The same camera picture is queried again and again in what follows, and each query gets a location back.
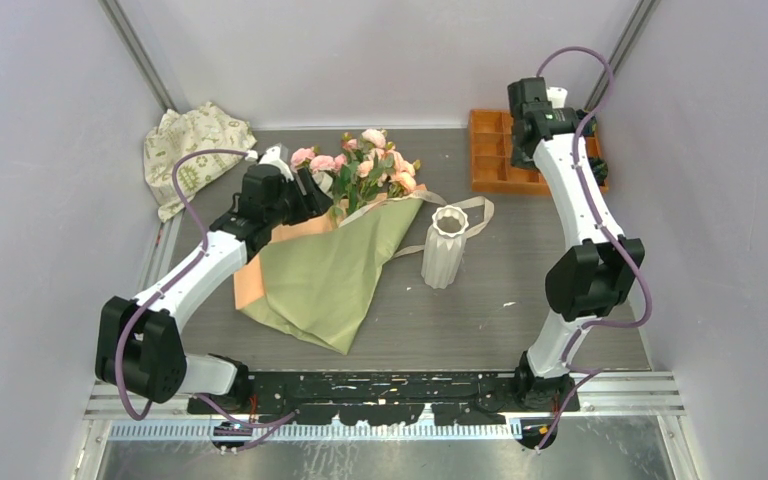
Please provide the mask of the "pink artificial flower bunch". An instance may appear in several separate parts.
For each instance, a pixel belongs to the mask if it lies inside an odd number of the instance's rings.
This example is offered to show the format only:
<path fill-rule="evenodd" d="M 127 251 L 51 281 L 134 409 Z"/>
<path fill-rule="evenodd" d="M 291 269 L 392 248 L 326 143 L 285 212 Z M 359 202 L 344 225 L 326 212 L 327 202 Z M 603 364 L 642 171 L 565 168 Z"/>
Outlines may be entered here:
<path fill-rule="evenodd" d="M 355 136 L 342 135 L 341 150 L 328 155 L 317 146 L 292 153 L 290 167 L 312 174 L 333 201 L 331 216 L 342 219 L 381 199 L 401 198 L 418 188 L 422 163 L 409 161 L 383 128 L 368 128 Z"/>

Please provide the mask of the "green wrapping paper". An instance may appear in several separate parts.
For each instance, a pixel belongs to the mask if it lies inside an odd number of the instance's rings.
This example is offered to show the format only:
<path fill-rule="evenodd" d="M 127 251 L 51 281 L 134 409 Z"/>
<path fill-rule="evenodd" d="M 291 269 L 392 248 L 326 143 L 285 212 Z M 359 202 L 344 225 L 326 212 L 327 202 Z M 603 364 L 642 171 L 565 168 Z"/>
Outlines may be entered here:
<path fill-rule="evenodd" d="M 329 215 L 279 226 L 233 276 L 234 303 L 252 320 L 342 355 L 369 311 L 422 201 L 385 202 L 337 226 Z"/>

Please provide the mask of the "beige printed ribbon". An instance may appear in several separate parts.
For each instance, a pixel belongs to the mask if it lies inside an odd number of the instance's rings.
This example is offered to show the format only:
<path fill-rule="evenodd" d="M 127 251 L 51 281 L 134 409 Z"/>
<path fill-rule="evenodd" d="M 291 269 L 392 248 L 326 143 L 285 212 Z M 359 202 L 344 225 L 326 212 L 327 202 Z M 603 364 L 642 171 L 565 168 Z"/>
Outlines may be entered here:
<path fill-rule="evenodd" d="M 352 222 L 360 219 L 373 209 L 383 207 L 390 204 L 400 203 L 407 200 L 421 200 L 426 203 L 434 204 L 438 206 L 438 209 L 432 215 L 432 228 L 438 232 L 438 235 L 447 239 L 462 239 L 463 243 L 466 243 L 468 239 L 471 239 L 479 235 L 493 219 L 495 215 L 495 204 L 484 196 L 476 196 L 462 200 L 455 203 L 448 203 L 442 196 L 427 190 L 416 190 L 413 193 L 397 198 L 384 198 L 381 200 L 375 200 L 370 204 L 367 204 L 354 213 L 348 215 L 345 219 L 337 223 L 338 228 L 348 226 Z M 472 225 L 468 221 L 468 215 L 466 211 L 468 209 L 480 208 L 482 210 L 481 221 L 475 225 Z M 446 213 L 449 217 L 454 218 L 456 213 L 461 213 L 464 219 L 461 221 L 462 226 L 455 232 L 445 232 L 439 227 L 439 217 L 443 217 Z"/>

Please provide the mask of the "orange wrapping paper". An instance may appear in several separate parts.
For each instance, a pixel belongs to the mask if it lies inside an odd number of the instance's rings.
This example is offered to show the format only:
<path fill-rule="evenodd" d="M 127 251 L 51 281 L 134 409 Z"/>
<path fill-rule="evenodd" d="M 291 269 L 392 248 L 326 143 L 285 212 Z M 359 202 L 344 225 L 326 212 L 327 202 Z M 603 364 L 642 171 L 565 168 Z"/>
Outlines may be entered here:
<path fill-rule="evenodd" d="M 245 310 L 269 289 L 312 299 L 317 292 L 330 294 L 331 282 L 343 288 L 355 281 L 369 303 L 383 264 L 395 255 L 421 202 L 379 207 L 342 228 L 330 216 L 278 227 L 272 241 L 234 273 L 235 308 Z"/>

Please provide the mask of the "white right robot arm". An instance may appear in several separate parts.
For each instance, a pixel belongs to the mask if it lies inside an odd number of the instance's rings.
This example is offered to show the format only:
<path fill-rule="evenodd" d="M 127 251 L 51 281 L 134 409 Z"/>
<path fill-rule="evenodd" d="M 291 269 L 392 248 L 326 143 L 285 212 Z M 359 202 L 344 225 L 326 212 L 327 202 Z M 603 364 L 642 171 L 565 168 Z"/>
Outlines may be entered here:
<path fill-rule="evenodd" d="M 545 277 L 549 314 L 522 354 L 512 395 L 525 409 L 551 410 L 574 387 L 569 360 L 589 331 L 623 304 L 645 256 L 603 199 L 586 155 L 576 111 L 542 77 L 507 87 L 511 164 L 544 178 L 562 225 L 565 252 Z"/>

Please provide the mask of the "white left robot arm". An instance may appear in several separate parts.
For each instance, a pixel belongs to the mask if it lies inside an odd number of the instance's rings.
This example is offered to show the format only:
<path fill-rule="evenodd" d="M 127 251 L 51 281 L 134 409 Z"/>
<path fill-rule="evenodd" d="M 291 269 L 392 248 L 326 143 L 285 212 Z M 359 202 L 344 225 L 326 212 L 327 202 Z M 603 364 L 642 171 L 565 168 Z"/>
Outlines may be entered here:
<path fill-rule="evenodd" d="M 276 227 L 322 216 L 332 204 L 307 170 L 250 167 L 229 210 L 180 264 L 154 287 L 104 304 L 97 379 L 157 404 L 177 394 L 209 394 L 229 413 L 245 409 L 252 397 L 247 366 L 220 355 L 189 355 L 181 333 L 201 304 L 268 244 Z"/>

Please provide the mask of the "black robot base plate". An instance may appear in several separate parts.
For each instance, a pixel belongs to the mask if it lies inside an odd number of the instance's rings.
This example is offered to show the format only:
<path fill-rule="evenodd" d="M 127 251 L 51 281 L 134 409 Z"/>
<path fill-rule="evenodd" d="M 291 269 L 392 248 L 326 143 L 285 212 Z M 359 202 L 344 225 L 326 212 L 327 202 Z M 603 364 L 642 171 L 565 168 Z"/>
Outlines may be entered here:
<path fill-rule="evenodd" d="M 565 375 L 533 379 L 507 371 L 414 372 L 254 372 L 226 395 L 192 398 L 190 414 L 225 411 L 247 421 L 267 423 L 290 416 L 298 425 L 412 425 L 430 411 L 436 426 L 496 425 L 507 415 L 556 413 L 574 385 Z"/>

